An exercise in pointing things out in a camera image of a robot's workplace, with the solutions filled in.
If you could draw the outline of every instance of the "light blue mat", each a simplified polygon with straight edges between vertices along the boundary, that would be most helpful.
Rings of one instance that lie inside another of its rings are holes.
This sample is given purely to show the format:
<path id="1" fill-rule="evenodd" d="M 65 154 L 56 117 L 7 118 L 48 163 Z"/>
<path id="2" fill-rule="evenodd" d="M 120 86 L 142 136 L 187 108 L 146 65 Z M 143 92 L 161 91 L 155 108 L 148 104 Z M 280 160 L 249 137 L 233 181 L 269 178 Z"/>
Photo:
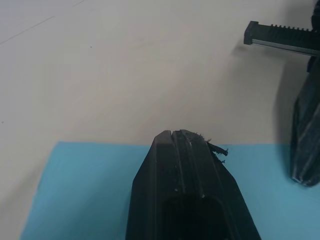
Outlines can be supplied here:
<path id="1" fill-rule="evenodd" d="M 289 146 L 225 145 L 262 240 L 319 240 L 320 187 L 288 178 Z M 61 142 L 54 148 L 22 240 L 124 240 L 132 181 L 149 146 Z"/>

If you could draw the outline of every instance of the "white floor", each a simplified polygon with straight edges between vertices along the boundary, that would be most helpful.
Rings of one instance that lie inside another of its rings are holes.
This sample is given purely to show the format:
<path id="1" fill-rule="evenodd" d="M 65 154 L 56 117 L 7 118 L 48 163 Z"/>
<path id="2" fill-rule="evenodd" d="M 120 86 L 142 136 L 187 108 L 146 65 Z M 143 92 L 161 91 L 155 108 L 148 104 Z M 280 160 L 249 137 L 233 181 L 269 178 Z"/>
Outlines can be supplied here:
<path id="1" fill-rule="evenodd" d="M 57 141 L 288 142 L 308 57 L 243 45 L 309 28 L 313 0 L 2 0 L 0 237 L 19 238 Z"/>

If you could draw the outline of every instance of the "toothed plastic bar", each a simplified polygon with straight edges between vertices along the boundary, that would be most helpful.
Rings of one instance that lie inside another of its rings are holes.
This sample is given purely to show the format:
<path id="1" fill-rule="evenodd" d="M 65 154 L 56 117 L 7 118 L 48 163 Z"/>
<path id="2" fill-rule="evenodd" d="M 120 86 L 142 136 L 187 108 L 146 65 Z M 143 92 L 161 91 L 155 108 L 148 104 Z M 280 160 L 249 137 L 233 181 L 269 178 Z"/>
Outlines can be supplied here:
<path id="1" fill-rule="evenodd" d="M 320 31 L 281 25 L 260 25 L 251 21 L 244 33 L 244 44 L 320 56 Z"/>

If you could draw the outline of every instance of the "white table surface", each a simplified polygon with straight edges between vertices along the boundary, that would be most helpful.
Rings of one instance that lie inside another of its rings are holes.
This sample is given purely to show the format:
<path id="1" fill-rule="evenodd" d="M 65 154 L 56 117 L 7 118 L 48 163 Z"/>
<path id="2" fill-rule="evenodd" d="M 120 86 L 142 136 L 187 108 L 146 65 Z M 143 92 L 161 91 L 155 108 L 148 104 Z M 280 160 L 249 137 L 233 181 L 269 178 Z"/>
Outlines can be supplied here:
<path id="1" fill-rule="evenodd" d="M 290 139 L 308 57 L 243 45 L 248 23 L 311 26 L 313 0 L 2 0 L 0 237 L 17 239 L 57 141 Z"/>

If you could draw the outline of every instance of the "blue paper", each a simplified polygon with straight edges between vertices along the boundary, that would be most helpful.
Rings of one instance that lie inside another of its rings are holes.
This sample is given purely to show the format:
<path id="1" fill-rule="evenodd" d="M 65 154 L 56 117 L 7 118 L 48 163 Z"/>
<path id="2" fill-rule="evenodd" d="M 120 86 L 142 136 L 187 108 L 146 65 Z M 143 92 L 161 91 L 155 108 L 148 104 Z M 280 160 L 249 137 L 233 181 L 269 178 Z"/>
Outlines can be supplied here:
<path id="1" fill-rule="evenodd" d="M 289 146 L 224 145 L 262 240 L 318 240 L 320 187 L 289 179 Z M 59 143 L 44 169 L 22 240 L 124 240 L 132 181 L 149 146 Z"/>

